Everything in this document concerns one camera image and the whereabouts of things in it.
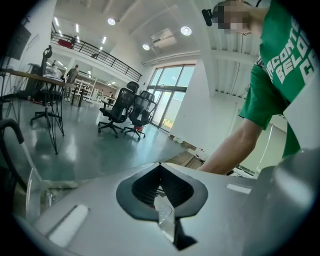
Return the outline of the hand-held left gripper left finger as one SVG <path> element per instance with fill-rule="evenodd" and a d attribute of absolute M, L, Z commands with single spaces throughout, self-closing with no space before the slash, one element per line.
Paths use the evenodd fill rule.
<path fill-rule="evenodd" d="M 121 181 L 152 167 L 144 164 L 81 185 L 33 223 L 17 223 L 45 256 L 176 256 L 157 222 L 129 216 L 118 204 Z"/>

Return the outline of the dark-framed glass door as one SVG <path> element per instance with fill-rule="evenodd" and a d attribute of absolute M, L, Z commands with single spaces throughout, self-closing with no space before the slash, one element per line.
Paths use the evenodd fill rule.
<path fill-rule="evenodd" d="M 155 69 L 147 86 L 147 91 L 154 95 L 156 102 L 152 125 L 167 133 L 171 131 L 194 70 L 194 64 Z"/>

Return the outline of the black office chair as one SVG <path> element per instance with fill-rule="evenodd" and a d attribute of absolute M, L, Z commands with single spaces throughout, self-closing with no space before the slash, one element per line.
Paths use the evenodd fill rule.
<path fill-rule="evenodd" d="M 100 121 L 97 124 L 99 134 L 101 133 L 102 129 L 109 128 L 115 133 L 116 138 L 119 137 L 117 130 L 122 133 L 124 129 L 116 124 L 122 124 L 127 120 L 129 108 L 134 102 L 134 98 L 139 87 L 140 86 L 137 82 L 130 81 L 126 87 L 121 88 L 111 109 L 107 109 L 107 103 L 103 102 L 103 107 L 101 107 L 99 111 L 104 117 L 108 117 L 109 122 Z"/>
<path fill-rule="evenodd" d="M 47 68 L 48 59 L 52 56 L 52 47 L 49 45 L 42 54 L 42 61 L 39 75 L 45 79 L 56 79 L 53 66 Z M 58 127 L 63 131 L 63 118 L 58 110 L 58 103 L 63 99 L 65 87 L 53 82 L 38 80 L 32 101 L 44 107 L 43 111 L 36 111 L 30 120 L 32 126 L 35 120 L 45 118 L 48 128 L 53 128 L 54 120 L 57 120 Z"/>
<path fill-rule="evenodd" d="M 124 135 L 128 133 L 136 134 L 138 136 L 138 142 L 141 140 L 141 135 L 145 138 L 146 134 L 143 131 L 136 130 L 135 126 L 144 127 L 148 125 L 153 118 L 156 106 L 157 103 L 155 102 L 154 94 L 144 90 L 139 95 L 135 95 L 132 109 L 128 114 L 133 127 L 125 126 L 122 133 L 124 133 Z"/>

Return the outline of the person's right forearm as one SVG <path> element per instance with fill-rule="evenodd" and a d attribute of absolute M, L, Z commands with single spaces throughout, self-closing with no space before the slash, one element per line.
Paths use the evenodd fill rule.
<path fill-rule="evenodd" d="M 261 126 L 245 118 L 241 126 L 222 142 L 198 170 L 226 175 L 255 149 L 262 130 Z"/>

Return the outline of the black monitor on stand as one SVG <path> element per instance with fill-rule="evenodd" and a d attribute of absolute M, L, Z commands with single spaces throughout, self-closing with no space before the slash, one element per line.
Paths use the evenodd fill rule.
<path fill-rule="evenodd" d="M 32 33 L 23 24 L 18 24 L 7 47 L 6 60 L 8 63 L 11 59 L 21 60 L 31 35 Z"/>

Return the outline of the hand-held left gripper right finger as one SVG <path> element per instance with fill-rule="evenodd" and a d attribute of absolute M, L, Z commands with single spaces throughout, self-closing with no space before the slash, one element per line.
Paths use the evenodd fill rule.
<path fill-rule="evenodd" d="M 181 219 L 186 235 L 196 244 L 182 250 L 184 256 L 240 256 L 245 239 L 242 208 L 253 189 L 253 178 L 225 176 L 190 169 L 177 164 L 167 166 L 202 182 L 208 198 L 192 217 Z"/>

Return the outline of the white shelf rack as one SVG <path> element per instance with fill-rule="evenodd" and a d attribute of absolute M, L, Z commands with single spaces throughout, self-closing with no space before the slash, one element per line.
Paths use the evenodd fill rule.
<path fill-rule="evenodd" d="M 75 98 L 82 99 L 90 103 L 98 103 L 101 99 L 100 90 L 96 87 L 96 81 L 79 77 L 75 79 L 74 85 L 77 87 L 75 90 Z"/>

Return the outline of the white ceiling air conditioner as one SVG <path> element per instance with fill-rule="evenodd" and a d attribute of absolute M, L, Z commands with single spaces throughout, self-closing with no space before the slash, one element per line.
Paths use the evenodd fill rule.
<path fill-rule="evenodd" d="M 163 49 L 177 43 L 174 33 L 166 28 L 152 35 L 151 42 L 154 47 L 158 47 L 159 49 Z"/>

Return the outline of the brown wooden step platform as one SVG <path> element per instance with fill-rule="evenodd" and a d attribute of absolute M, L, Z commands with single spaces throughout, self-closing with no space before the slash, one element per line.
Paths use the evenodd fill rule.
<path fill-rule="evenodd" d="M 172 162 L 176 165 L 194 170 L 198 169 L 205 163 L 203 160 L 197 158 L 195 155 L 189 153 L 188 151 L 185 151 L 174 157 Z"/>

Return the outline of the black balcony railing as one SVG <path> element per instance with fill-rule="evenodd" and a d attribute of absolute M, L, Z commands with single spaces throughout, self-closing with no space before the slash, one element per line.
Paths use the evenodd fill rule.
<path fill-rule="evenodd" d="M 103 49 L 100 49 L 85 41 L 80 41 L 78 37 L 76 37 L 75 43 L 73 44 L 72 41 L 74 40 L 74 38 L 74 36 L 63 34 L 62 32 L 60 32 L 60 30 L 56 29 L 53 22 L 51 23 L 51 43 L 68 48 L 78 53 L 82 53 L 95 60 L 98 60 L 99 62 L 115 69 L 116 71 L 119 71 L 121 74 L 129 77 L 135 82 L 138 82 L 142 77 L 141 73 L 125 64 L 123 61 L 107 53 Z"/>

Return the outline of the green printed t-shirt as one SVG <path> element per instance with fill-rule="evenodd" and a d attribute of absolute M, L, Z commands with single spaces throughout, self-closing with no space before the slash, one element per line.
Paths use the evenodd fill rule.
<path fill-rule="evenodd" d="M 259 49 L 239 115 L 266 128 L 298 96 L 317 70 L 318 59 L 299 23 L 277 0 L 264 18 Z"/>

